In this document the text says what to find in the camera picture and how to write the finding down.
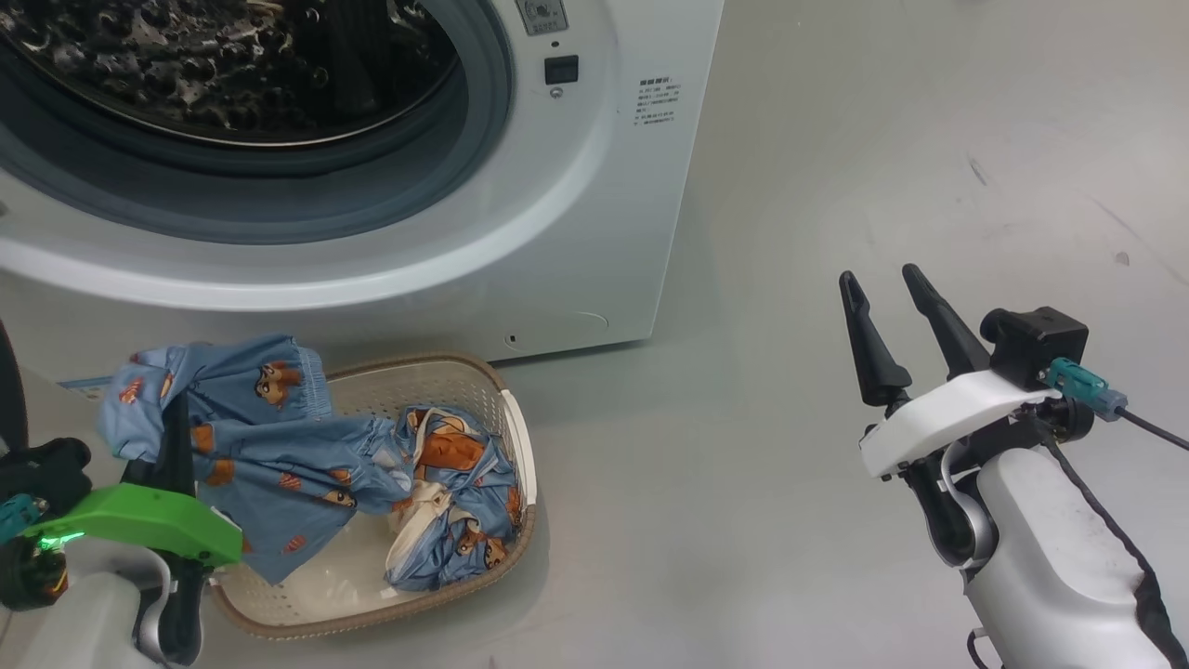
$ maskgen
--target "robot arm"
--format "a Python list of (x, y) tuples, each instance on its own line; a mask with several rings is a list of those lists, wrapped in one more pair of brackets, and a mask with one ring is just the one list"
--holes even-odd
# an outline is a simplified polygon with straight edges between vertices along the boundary
[(1151, 567), (1057, 449), (1094, 423), (1089, 406), (1045, 384), (1055, 361), (1081, 360), (1088, 328), (1048, 307), (996, 309), (981, 327), (995, 345), (988, 355), (918, 267), (904, 276), (950, 380), (910, 399), (908, 373), (880, 340), (857, 279), (843, 273), (863, 400), (886, 408), (860, 442), (863, 463), (917, 496), (935, 549), (962, 574), (1005, 665), (1189, 667)]

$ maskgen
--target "white washing machine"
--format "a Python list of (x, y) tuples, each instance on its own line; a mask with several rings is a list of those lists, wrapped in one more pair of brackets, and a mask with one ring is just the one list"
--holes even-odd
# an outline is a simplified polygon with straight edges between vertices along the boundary
[(86, 391), (276, 330), (331, 366), (649, 336), (723, 0), (327, 1), (0, 0), (23, 365)]

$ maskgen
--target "blue pajamas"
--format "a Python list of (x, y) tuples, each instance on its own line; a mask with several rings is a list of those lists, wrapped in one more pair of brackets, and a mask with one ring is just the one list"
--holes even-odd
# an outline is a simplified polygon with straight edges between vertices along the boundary
[(502, 563), (504, 544), (520, 528), (521, 496), (499, 437), (461, 410), (430, 406), (405, 409), (395, 435), (417, 459), (417, 485), (440, 485), (449, 505), (411, 551), (390, 556), (388, 582), (400, 591), (435, 591)]
[(244, 562), (278, 583), (354, 512), (386, 515), (413, 491), (413, 446), (395, 424), (331, 416), (321, 361), (290, 337), (145, 352), (112, 380), (99, 433), (156, 461), (162, 411), (189, 402), (197, 497), (244, 531)]

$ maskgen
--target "plastic basket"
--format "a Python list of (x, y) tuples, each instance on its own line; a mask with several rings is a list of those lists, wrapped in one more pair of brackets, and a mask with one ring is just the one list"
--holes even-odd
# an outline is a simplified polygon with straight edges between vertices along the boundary
[(396, 418), (413, 404), (466, 410), (503, 437), (516, 468), (522, 525), (508, 558), (483, 576), (433, 593), (397, 593), (384, 581), (384, 561), (395, 541), (380, 516), (356, 515), (309, 562), (277, 586), (247, 566), (219, 575), (215, 604), (244, 631), (270, 639), (297, 639), (345, 632), (414, 616), (498, 581), (524, 555), (536, 525), (536, 472), (533, 449), (516, 398), (499, 375), (478, 360), (457, 354), (400, 359), (331, 377), (331, 396), (340, 415), (372, 414)]

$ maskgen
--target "green light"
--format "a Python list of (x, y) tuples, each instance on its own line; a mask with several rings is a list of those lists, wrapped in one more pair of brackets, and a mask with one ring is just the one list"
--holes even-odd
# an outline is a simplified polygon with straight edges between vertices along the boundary
[(42, 541), (38, 542), (38, 547), (42, 550), (61, 549), (67, 542), (77, 539), (81, 536), (83, 536), (82, 532), (75, 532), (74, 535), (65, 535), (63, 537), (42, 537)]

